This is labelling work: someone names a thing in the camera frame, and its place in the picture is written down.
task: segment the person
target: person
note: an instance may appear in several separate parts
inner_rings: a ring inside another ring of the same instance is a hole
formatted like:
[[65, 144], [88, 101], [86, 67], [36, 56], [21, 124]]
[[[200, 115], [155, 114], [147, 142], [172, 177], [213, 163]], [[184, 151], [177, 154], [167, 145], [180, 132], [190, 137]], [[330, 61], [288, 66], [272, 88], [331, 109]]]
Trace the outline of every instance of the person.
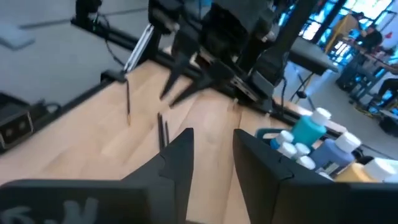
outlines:
[[387, 93], [387, 90], [391, 91], [392, 96], [388, 100], [383, 101], [379, 105], [379, 107], [381, 107], [381, 108], [385, 108], [386, 106], [388, 106], [391, 102], [393, 102], [397, 98], [397, 96], [398, 96], [398, 79], [396, 79], [396, 78], [386, 79], [383, 82], [383, 84], [381, 85], [379, 92], [374, 97], [373, 102], [382, 101], [382, 97], [384, 96], [384, 94]]
[[372, 52], [383, 42], [383, 35], [377, 30], [376, 25], [372, 24], [366, 29], [366, 36], [359, 36], [356, 41], [362, 42], [360, 46], [365, 48], [368, 52]]
[[364, 18], [364, 13], [348, 14], [342, 18], [331, 30], [328, 39], [326, 40], [325, 53], [331, 52], [333, 47], [340, 41], [341, 38], [347, 37], [352, 30], [362, 31], [359, 21]]

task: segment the blue bottle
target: blue bottle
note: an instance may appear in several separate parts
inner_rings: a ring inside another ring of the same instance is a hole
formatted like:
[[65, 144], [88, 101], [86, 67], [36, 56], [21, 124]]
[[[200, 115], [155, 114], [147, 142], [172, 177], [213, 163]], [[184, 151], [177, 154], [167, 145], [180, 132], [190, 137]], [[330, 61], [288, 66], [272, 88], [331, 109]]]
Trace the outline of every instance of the blue bottle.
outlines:
[[312, 147], [326, 133], [326, 123], [331, 114], [323, 108], [317, 108], [311, 116], [302, 116], [292, 129], [293, 144], [302, 143]]
[[346, 132], [336, 141], [326, 139], [323, 144], [310, 154], [317, 172], [325, 172], [335, 177], [354, 160], [352, 152], [361, 145], [361, 140]]
[[293, 134], [288, 131], [281, 131], [276, 138], [271, 139], [271, 149], [277, 150], [283, 142], [292, 143]]

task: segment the teal bottle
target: teal bottle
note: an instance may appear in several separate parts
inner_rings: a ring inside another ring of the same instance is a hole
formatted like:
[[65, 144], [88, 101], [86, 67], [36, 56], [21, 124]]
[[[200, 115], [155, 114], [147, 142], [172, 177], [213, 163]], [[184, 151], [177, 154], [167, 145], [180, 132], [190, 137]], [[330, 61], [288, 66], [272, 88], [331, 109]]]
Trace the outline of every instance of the teal bottle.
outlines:
[[293, 144], [302, 143], [312, 147], [326, 133], [326, 123], [331, 114], [323, 108], [317, 108], [311, 116], [302, 116], [292, 129]]

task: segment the black panel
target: black panel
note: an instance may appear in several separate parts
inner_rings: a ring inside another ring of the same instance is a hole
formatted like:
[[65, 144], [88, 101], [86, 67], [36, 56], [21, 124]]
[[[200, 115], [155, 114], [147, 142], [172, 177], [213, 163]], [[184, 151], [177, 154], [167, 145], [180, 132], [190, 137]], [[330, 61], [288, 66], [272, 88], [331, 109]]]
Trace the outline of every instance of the black panel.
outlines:
[[0, 188], [2, 223], [185, 223], [193, 129], [123, 181], [18, 180]]

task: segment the black plastic part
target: black plastic part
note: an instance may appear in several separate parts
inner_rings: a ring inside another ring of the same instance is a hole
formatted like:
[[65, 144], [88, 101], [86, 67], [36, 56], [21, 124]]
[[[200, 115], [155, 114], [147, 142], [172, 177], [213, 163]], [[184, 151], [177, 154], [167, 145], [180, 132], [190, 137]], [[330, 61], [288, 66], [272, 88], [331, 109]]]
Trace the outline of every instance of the black plastic part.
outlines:
[[[174, 204], [170, 206], [175, 207], [175, 221], [159, 220], [159, 223], [185, 223], [193, 174], [193, 148], [193, 128], [187, 128], [163, 151], [122, 180], [129, 184], [142, 180], [146, 180], [147, 184], [155, 184], [156, 179], [151, 179], [150, 176], [159, 175], [172, 186], [172, 192], [154, 192], [157, 197], [174, 195]], [[166, 207], [163, 209], [159, 212], [169, 211]]]
[[[289, 166], [282, 164], [284, 156], [281, 153], [272, 150], [260, 139], [240, 129], [234, 131], [233, 154], [250, 222], [252, 224], [274, 223], [272, 222], [274, 207], [277, 203], [280, 184], [294, 178], [295, 174]], [[309, 173], [306, 179], [318, 178], [324, 183], [331, 182], [298, 164], [294, 165], [297, 166], [294, 167], [296, 173]]]
[[192, 174], [193, 129], [186, 129], [122, 181], [7, 183], [0, 187], [0, 218], [2, 223], [183, 224]]
[[396, 184], [334, 183], [240, 129], [233, 152], [252, 224], [398, 222]]

